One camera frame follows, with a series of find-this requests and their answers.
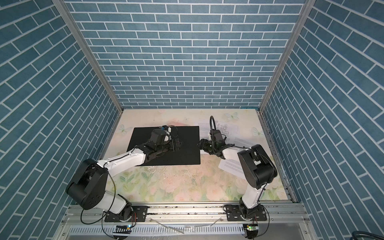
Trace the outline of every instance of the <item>black mounting plate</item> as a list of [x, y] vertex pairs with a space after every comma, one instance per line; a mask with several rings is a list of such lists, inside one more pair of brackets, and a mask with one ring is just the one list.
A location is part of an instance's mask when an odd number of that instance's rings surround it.
[[[227, 205], [225, 206], [227, 211], [227, 221], [229, 222], [237, 222], [237, 221], [248, 221], [241, 217], [239, 205]], [[263, 206], [259, 206], [260, 210], [255, 212], [257, 221], [266, 221], [265, 208]]]
[[[145, 218], [147, 217], [147, 211], [148, 207], [147, 206], [132, 206], [133, 209], [133, 216], [136, 213], [136, 222], [145, 222]], [[105, 222], [120, 222], [123, 223], [119, 220], [117, 217], [117, 214], [109, 212], [106, 217], [105, 217]]]

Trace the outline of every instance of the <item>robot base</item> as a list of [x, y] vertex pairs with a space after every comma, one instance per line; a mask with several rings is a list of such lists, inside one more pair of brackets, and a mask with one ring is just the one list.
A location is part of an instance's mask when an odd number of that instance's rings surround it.
[[257, 205], [252, 209], [248, 209], [241, 198], [240, 205], [225, 205], [224, 208], [226, 208], [227, 221], [229, 222], [251, 221], [254, 217], [256, 217], [257, 221], [267, 220], [264, 206]]
[[145, 222], [145, 219], [147, 217], [147, 206], [132, 206], [131, 207], [131, 216], [127, 220], [121, 219], [121, 216], [119, 214], [115, 214], [112, 212], [108, 212], [107, 216], [105, 217], [105, 222], [132, 222], [131, 218], [134, 217], [136, 213], [136, 222]]

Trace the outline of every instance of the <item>floral pattern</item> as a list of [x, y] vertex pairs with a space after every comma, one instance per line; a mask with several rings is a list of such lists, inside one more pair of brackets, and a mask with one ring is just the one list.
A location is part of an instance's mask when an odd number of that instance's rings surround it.
[[[237, 201], [247, 181], [218, 168], [220, 158], [201, 154], [200, 165], [132, 167], [113, 177], [116, 192], [131, 202]], [[107, 190], [113, 192], [111, 181]], [[287, 199], [276, 177], [261, 200]]]
[[[106, 151], [105, 158], [126, 151], [134, 127], [162, 125], [194, 126], [214, 115], [215, 120], [236, 124], [238, 134], [270, 150], [256, 111], [238, 109], [134, 109], [125, 110]], [[116, 193], [132, 202], [237, 201], [245, 193], [247, 182], [218, 168], [220, 158], [201, 154], [200, 165], [132, 167], [113, 180]], [[113, 192], [112, 181], [107, 190]], [[261, 200], [286, 200], [280, 177], [274, 178]]]

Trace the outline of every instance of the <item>side wall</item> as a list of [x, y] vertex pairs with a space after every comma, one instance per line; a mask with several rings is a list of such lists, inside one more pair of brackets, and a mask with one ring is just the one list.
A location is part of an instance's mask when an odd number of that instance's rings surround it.
[[255, 108], [305, 0], [66, 0], [125, 108]]
[[322, 239], [384, 234], [383, 13], [317, 0], [264, 111]]
[[118, 113], [50, 0], [0, 5], [0, 239], [45, 239]]

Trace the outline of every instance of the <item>metal corner post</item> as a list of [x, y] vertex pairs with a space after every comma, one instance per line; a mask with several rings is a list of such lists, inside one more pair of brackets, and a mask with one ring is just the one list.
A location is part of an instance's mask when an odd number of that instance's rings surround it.
[[277, 65], [276, 70], [273, 73], [273, 76], [271, 78], [271, 82], [269, 83], [269, 85], [265, 91], [262, 102], [260, 103], [260, 107], [259, 107], [260, 112], [262, 112], [264, 110], [269, 98], [271, 97], [273, 89], [275, 88], [277, 81], [279, 80], [279, 77], [283, 71], [283, 68], [288, 61], [288, 57], [291, 54], [292, 49], [295, 46], [297, 39], [299, 38], [301, 30], [303, 29], [304, 23], [307, 20], [308, 15], [312, 10], [312, 7], [313, 7], [315, 1], [316, 0], [306, 0], [303, 8], [301, 9], [299, 18], [297, 19], [297, 22], [296, 22], [296, 24], [292, 30], [292, 34], [288, 40], [288, 43], [287, 43], [286, 47], [284, 48], [284, 52], [281, 55], [281, 59], [279, 61], [279, 64]]
[[91, 65], [92, 69], [95, 71], [101, 84], [104, 86], [108, 95], [112, 99], [112, 102], [115, 104], [115, 106], [119, 110], [119, 112], [122, 113], [122, 111], [123, 111], [122, 105], [120, 104], [116, 94], [114, 93], [113, 89], [111, 88], [110, 84], [108, 83], [107, 78], [105, 77], [102, 69], [100, 68], [99, 63], [96, 61], [96, 58], [92, 54], [91, 49], [89, 48], [87, 42], [85, 41], [79, 27], [77, 26], [77, 24], [75, 22], [75, 19], [73, 18], [72, 14], [70, 13], [64, 0], [52, 0], [52, 2], [55, 5], [55, 7], [57, 8], [58, 12], [60, 13], [60, 15], [63, 18], [64, 22], [66, 23], [67, 27], [71, 31], [73, 37], [75, 38], [76, 42], [80, 46], [81, 50], [83, 51], [85, 57], [88, 59], [89, 64]]

